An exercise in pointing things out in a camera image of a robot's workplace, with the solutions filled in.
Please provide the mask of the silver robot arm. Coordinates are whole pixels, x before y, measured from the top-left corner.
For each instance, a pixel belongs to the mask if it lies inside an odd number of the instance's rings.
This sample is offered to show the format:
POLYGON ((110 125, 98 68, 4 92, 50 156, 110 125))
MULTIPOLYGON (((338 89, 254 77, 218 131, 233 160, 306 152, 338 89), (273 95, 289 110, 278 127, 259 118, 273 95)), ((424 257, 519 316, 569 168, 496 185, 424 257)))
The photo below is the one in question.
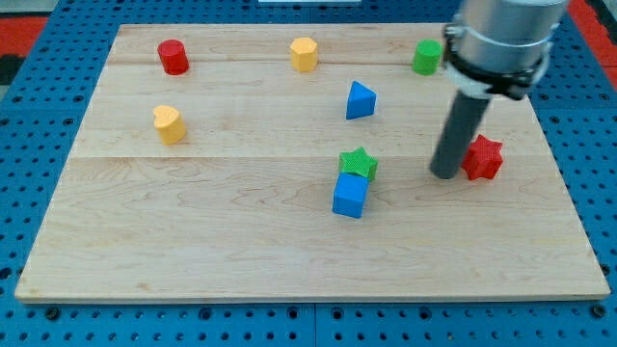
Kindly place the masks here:
POLYGON ((466 0, 443 27, 446 75, 462 94, 523 99, 546 73, 567 0, 466 0))

